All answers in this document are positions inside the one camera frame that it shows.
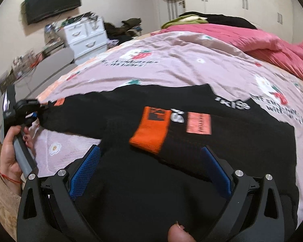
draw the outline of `handheld device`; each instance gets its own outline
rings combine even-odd
[[[44,107],[36,99],[25,99],[16,102],[15,86],[9,85],[3,97],[3,122],[2,128],[4,137],[6,136],[9,128],[14,125],[31,126],[37,119],[35,112],[42,110]],[[33,172],[37,172],[37,163],[32,151],[26,146],[23,141],[23,129],[14,137],[14,149],[16,160],[23,171],[25,178]]]

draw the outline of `pink bed sheet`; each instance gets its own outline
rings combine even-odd
[[[278,36],[262,30],[217,24],[175,25],[161,30],[157,34],[172,31],[190,31],[212,36],[253,57],[274,64],[303,80],[303,42],[289,44]]]

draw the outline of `orange patch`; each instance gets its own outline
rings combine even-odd
[[[64,103],[64,101],[65,101],[65,98],[58,99],[56,101],[56,103],[54,104],[54,106],[60,106]]]
[[[189,112],[186,132],[199,135],[212,134],[211,115]]]

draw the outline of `metal screw head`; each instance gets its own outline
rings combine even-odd
[[[29,179],[29,180],[33,180],[35,177],[36,177],[35,174],[30,174],[30,175],[28,176],[28,179]]]
[[[241,170],[236,170],[235,174],[240,177],[244,175],[244,172],[242,172]]]
[[[66,174],[66,170],[65,169],[61,169],[60,171],[58,171],[57,173],[59,176],[64,176]]]
[[[270,174],[267,174],[267,175],[266,175],[266,179],[267,179],[267,180],[272,180],[273,177],[272,177]]]

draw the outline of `wall-mounted tv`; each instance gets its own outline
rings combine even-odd
[[[81,6],[81,0],[25,0],[28,25]]]

